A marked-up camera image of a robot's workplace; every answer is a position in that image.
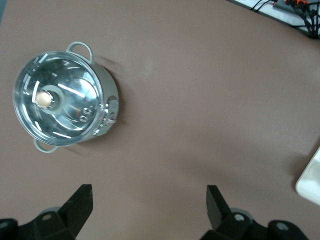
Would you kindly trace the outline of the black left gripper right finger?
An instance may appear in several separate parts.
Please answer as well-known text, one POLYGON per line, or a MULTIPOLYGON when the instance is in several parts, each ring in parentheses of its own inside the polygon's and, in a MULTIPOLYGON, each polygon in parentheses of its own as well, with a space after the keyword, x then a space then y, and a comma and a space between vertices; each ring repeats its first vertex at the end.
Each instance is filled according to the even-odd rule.
POLYGON ((262 226, 247 211, 230 208, 216 185, 206 187, 206 211, 211 230, 200 240, 307 240, 289 221, 272 220, 262 226))

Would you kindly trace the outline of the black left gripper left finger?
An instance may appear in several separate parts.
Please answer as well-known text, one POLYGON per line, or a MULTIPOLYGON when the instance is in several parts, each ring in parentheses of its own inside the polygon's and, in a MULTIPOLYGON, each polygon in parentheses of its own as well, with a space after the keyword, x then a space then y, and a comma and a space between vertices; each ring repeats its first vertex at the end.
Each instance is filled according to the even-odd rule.
POLYGON ((0 240, 76 240, 93 211, 93 188, 81 185, 61 206, 43 210, 30 222, 0 219, 0 240))

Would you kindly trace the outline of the cream tray with bear print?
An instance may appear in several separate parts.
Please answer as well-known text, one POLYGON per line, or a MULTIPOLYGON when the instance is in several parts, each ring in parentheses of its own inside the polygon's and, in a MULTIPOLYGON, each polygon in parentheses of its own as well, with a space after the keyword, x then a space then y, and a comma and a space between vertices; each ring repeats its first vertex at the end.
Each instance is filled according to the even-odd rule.
POLYGON ((302 198, 320 206, 320 146, 298 178, 295 190, 302 198))

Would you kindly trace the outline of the brown table cover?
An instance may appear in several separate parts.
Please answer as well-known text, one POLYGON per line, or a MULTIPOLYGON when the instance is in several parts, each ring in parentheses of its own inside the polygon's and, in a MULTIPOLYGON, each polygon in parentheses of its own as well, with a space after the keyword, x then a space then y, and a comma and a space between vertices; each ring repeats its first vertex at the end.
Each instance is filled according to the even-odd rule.
POLYGON ((199 240, 207 185, 261 225, 320 240, 295 184, 320 146, 320 40, 226 0, 7 0, 0 24, 0 219, 92 185, 77 240, 199 240), (38 151, 13 108, 22 66, 88 44, 116 78, 107 134, 38 151))

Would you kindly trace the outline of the grey box with orange connectors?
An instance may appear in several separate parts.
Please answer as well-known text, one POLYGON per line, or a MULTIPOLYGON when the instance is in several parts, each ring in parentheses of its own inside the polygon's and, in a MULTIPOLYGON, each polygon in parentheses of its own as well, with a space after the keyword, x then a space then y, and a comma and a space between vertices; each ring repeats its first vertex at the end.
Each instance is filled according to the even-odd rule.
POLYGON ((273 7, 275 8, 297 8, 302 5, 309 4, 308 0, 275 0, 273 3, 273 7))

